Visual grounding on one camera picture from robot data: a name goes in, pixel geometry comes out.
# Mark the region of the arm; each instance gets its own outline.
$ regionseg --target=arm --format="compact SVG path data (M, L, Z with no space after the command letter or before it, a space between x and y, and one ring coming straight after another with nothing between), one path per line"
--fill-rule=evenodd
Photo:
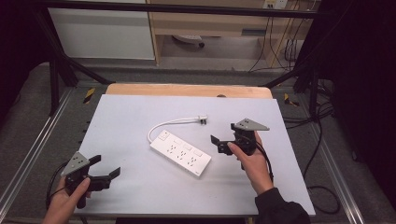
M55 193L49 206L49 210L44 217L43 224L47 223L68 223L69 218L73 215L79 198L87 191L91 180L85 178L78 185L72 195L66 192L64 177L59 181L59 192Z
M261 143L257 132L256 140ZM251 186L257 192L256 205L259 210L257 223L310 223L305 210L298 203L287 203L283 200L279 190L268 174L267 162L258 149L253 155L248 156L240 147L228 143L228 147L238 160L242 162Z

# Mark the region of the white cable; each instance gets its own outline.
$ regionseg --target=white cable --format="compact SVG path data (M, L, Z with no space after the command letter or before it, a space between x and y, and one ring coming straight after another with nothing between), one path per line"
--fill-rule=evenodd
M195 118L187 118L187 119L172 119L160 124L155 125L148 131L148 141L152 143L153 140L151 140L151 133L154 131L156 128L166 125L166 124L181 124L181 123L193 123L193 122L201 122L201 124L206 124L207 116L198 116Z
M314 1L314 4L312 5L311 9L308 9L308 10L312 11L314 9L314 7L315 7L315 3L316 2L317 2L317 0Z

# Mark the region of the white tabletop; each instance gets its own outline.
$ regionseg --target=white tabletop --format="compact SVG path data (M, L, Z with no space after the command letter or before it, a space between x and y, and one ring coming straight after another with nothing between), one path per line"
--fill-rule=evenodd
M149 146L156 124L208 115L198 123L159 127L212 157L200 178L168 161ZM110 189L94 192L77 214L107 217L247 217L257 215L256 193L235 156L219 154L210 134L234 140L230 124L248 118L270 128L259 132L273 166L275 186L286 201L299 203L313 216L289 136L276 100L247 98L103 95L80 152L102 155L90 175L108 175L120 167Z

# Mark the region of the aluminum rail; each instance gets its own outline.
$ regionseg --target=aluminum rail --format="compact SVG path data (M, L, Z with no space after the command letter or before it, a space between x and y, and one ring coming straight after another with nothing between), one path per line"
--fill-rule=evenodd
M53 128L58 122L59 117L64 112L69 97L72 95L73 92L74 92L73 88L67 88L67 90L64 92L58 110L55 112L55 114L52 117L48 118L46 124L44 125L37 139L35 140L29 152L27 153L17 173L14 175L14 177L8 184L6 190L4 191L3 195L1 196L0 223L3 222L9 208L11 207L20 189L22 188L24 181L26 180L33 166L35 165L35 161L40 155L40 152L43 149L44 145L47 143L47 140L49 139Z
M308 112L308 102L305 99L304 95L298 94L298 98L300 103L302 103L303 110L305 114L309 117ZM314 132L315 138L318 140L319 137L319 126L316 123L311 122L311 128ZM356 205L355 199L352 196L352 193L349 190L347 182L344 179L338 165L332 156L332 153L327 146L326 140L322 137L320 144L320 155L323 159L323 162L326 165L326 168L329 172L329 176L332 179L332 183L334 184L335 190L337 190L338 197L340 199L341 204L344 206L344 210L349 219L349 222L352 224L364 224L363 216L361 215L361 211L359 207Z

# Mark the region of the white cabinet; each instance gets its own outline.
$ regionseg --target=white cabinet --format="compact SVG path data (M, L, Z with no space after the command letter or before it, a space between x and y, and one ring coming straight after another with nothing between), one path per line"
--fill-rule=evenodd
M49 8L49 13L70 57L154 60L147 12Z

